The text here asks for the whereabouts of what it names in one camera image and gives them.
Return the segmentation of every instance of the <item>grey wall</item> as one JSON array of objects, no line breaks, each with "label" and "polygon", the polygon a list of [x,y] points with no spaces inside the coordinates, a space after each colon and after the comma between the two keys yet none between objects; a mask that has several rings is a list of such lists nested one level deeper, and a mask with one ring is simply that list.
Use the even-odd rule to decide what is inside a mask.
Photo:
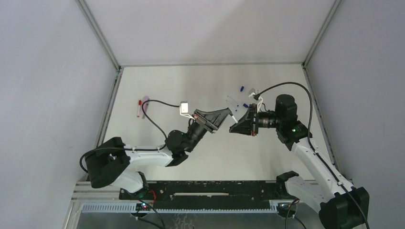
[{"label": "grey wall", "polygon": [[405,2],[347,0],[309,65],[343,172],[370,193],[372,228],[402,228]]},{"label": "grey wall", "polygon": [[61,228],[115,70],[73,0],[2,0],[0,34],[0,228]]},{"label": "grey wall", "polygon": [[87,2],[122,65],[301,62],[333,4],[333,0]]}]

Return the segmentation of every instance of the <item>pen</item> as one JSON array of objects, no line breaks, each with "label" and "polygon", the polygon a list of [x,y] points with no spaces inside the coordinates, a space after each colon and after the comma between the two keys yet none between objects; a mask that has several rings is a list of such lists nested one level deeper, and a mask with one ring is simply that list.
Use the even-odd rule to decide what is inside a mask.
[{"label": "pen", "polygon": [[142,105],[142,101],[139,100],[139,102],[138,102],[138,115],[137,115],[138,118],[139,118],[139,115],[140,115],[140,106],[141,105]]}]

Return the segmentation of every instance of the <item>red wire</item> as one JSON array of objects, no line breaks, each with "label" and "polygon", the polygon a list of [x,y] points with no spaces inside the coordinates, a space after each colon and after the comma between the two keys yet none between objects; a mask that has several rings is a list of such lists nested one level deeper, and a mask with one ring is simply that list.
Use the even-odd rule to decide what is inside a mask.
[{"label": "red wire", "polygon": [[156,193],[155,193],[154,190],[150,190],[149,193],[152,193],[152,194],[153,194],[153,202],[152,202],[152,204],[154,204],[155,201],[156,201]]},{"label": "red wire", "polygon": [[298,199],[297,197],[295,197],[294,201],[296,201],[296,200],[298,200],[298,201],[297,201],[297,203],[294,203],[295,205],[297,205],[297,204],[299,203],[300,199]]}]

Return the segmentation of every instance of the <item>metal frame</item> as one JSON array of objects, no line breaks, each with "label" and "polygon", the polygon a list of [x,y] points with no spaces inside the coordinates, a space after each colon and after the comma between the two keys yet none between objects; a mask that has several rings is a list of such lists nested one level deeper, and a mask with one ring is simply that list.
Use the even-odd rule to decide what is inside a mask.
[{"label": "metal frame", "polygon": [[326,16],[325,21],[323,22],[315,40],[314,40],[314,43],[311,45],[311,48],[309,49],[309,52],[308,52],[307,56],[305,57],[304,62],[302,63],[305,68],[307,67],[308,63],[310,62],[315,50],[317,49],[320,41],[322,40],[323,36],[325,35],[326,30],[328,29],[330,22],[335,17],[336,12],[338,11],[338,9],[340,8],[340,6],[343,2],[344,2],[344,0],[335,0],[335,2],[333,3],[331,9],[328,12],[328,15]]},{"label": "metal frame", "polygon": [[221,65],[263,65],[263,64],[302,64],[302,62],[224,62],[224,63],[168,63],[168,64],[126,64],[125,67],[167,67],[167,66],[221,66]]},{"label": "metal frame", "polygon": [[328,133],[326,132],[325,123],[323,122],[323,119],[322,119],[322,115],[321,115],[321,112],[320,112],[317,96],[316,96],[316,94],[315,94],[315,92],[313,90],[313,87],[311,85],[311,80],[309,79],[309,76],[308,76],[307,68],[304,67],[304,64],[302,64],[302,70],[303,70],[304,75],[305,75],[305,80],[307,81],[309,93],[312,96],[312,101],[313,101],[314,107],[315,107],[315,113],[316,113],[316,115],[318,117],[318,120],[319,120],[320,129],[322,131],[323,138],[325,139],[326,148],[328,150],[330,160],[331,160],[332,164],[340,172],[339,165],[338,165],[338,162],[336,161],[335,154],[333,153],[333,149],[332,149],[332,145],[331,145],[330,140],[329,140]]},{"label": "metal frame", "polygon": [[98,25],[96,19],[94,18],[93,13],[91,12],[86,0],[76,0],[77,5],[79,6],[80,10],[82,11],[83,15],[86,17],[87,22],[89,23],[91,29],[94,32],[94,35],[97,37],[98,41],[100,42],[101,46],[103,47],[104,51],[106,52],[108,58],[110,59],[111,63],[115,67],[115,70],[118,72],[120,66],[118,61],[108,44],[106,37],[102,33],[100,26]]},{"label": "metal frame", "polygon": [[114,107],[115,97],[117,96],[118,87],[121,82],[121,77],[122,77],[123,71],[124,71],[123,69],[120,69],[119,72],[117,72],[117,75],[114,79],[114,83],[111,88],[109,100],[108,100],[108,103],[106,106],[106,111],[104,112],[103,120],[101,122],[101,126],[100,126],[100,129],[97,134],[97,140],[96,140],[96,143],[94,146],[95,148],[103,143],[104,137],[106,136],[108,122],[110,121],[111,112]]},{"label": "metal frame", "polygon": [[[252,210],[190,210],[190,209],[156,209],[158,213],[177,213],[177,214],[208,214],[208,213],[277,213],[279,203],[287,204],[285,200],[269,201],[270,208],[268,209],[252,209]],[[135,213],[135,207],[138,203],[86,203],[83,205],[81,212],[97,212],[97,213]],[[139,213],[149,213],[148,211],[139,211]]]},{"label": "metal frame", "polygon": [[77,182],[62,228],[77,228],[80,214],[82,213],[87,202],[91,201],[92,203],[116,203],[119,202],[118,196],[119,188],[117,187],[108,186],[104,188],[93,189],[90,186],[90,182]]}]

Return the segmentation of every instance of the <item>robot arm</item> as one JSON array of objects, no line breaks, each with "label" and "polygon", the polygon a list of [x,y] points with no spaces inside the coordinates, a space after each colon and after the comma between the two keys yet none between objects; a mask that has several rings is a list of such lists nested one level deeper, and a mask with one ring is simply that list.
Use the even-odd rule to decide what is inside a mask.
[{"label": "robot arm", "polygon": [[207,132],[215,133],[225,118],[232,116],[229,108],[212,112],[195,110],[192,115],[187,112],[187,103],[182,102],[180,114],[194,120],[187,132],[171,131],[162,146],[133,147],[123,143],[120,137],[114,137],[86,153],[83,157],[91,186],[112,185],[141,198],[147,192],[148,184],[144,174],[137,171],[139,166],[179,165],[188,158],[186,152],[191,152]]},{"label": "robot arm", "polygon": [[304,163],[319,184],[312,185],[294,171],[284,173],[277,177],[281,197],[292,195],[304,201],[319,214],[326,229],[349,229],[364,223],[359,209],[367,218],[369,194],[363,187],[355,188],[319,151],[311,133],[298,120],[291,95],[279,95],[274,111],[259,112],[258,106],[251,104],[229,132],[256,136],[259,128],[275,128],[281,143]]}]

